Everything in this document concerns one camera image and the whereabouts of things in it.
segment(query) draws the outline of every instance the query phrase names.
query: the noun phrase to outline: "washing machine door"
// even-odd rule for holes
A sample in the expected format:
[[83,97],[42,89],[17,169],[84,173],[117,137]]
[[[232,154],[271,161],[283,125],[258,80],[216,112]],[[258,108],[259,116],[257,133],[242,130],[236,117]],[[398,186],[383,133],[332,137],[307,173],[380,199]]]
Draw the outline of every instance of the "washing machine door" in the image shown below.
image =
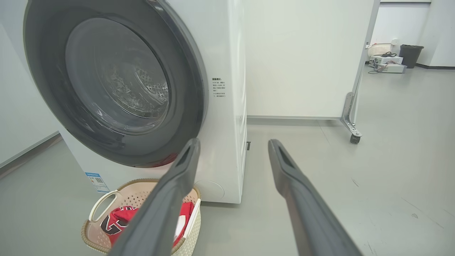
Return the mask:
[[205,70],[167,2],[29,0],[24,44],[51,111],[98,154],[156,167],[198,135]]

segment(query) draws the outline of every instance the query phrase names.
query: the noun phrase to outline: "white basket handle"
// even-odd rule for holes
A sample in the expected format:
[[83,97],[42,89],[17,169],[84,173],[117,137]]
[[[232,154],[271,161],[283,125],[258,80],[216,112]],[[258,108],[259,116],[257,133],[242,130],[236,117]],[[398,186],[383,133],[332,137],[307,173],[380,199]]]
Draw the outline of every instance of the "white basket handle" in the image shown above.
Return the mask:
[[[98,207],[100,206],[100,204],[104,200],[106,200],[106,198],[110,197],[111,195],[115,195],[114,200],[112,200],[112,202],[109,204],[109,206],[106,209],[104,209],[103,213],[101,213],[101,215],[96,220],[93,220],[93,215],[95,215],[95,212],[98,209]],[[98,201],[95,203],[95,205],[91,209],[90,214],[88,215],[88,221],[89,222],[97,222],[97,221],[99,221],[100,218],[106,213],[107,209],[109,209],[112,206],[112,204],[115,202],[115,200],[117,199],[118,195],[120,195],[120,192],[118,192],[118,190],[114,190],[114,191],[111,191],[111,192],[105,194],[100,199],[98,199]]]

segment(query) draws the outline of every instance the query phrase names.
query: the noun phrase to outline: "glossy floor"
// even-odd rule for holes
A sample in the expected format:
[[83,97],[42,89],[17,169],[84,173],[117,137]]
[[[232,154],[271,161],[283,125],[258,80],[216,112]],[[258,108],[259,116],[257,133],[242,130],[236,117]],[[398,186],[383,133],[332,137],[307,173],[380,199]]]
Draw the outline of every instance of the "glossy floor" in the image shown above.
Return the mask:
[[[242,203],[203,204],[193,254],[297,254],[268,160],[277,138],[364,255],[453,255],[453,81],[455,71],[421,68],[365,74],[358,145],[338,121],[250,122]],[[0,180],[1,254],[101,255],[80,237],[99,197],[59,142]]]

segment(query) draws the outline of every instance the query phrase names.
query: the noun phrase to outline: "blue and white sticker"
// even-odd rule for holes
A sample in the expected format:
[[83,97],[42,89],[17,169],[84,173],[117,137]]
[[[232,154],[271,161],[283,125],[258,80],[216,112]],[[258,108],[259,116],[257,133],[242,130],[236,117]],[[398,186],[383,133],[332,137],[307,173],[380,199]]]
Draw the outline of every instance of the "blue and white sticker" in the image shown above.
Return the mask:
[[86,175],[98,192],[100,193],[110,192],[110,190],[107,188],[106,184],[104,183],[103,179],[99,174],[86,173]]

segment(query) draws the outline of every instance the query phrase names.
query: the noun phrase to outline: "door glass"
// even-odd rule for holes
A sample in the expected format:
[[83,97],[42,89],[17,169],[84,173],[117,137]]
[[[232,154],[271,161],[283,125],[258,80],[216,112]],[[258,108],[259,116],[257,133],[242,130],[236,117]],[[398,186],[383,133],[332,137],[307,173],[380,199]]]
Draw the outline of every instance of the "door glass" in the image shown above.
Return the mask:
[[78,97],[102,124],[121,133],[150,132],[169,106],[163,69],[124,25],[92,18],[71,32],[66,68]]

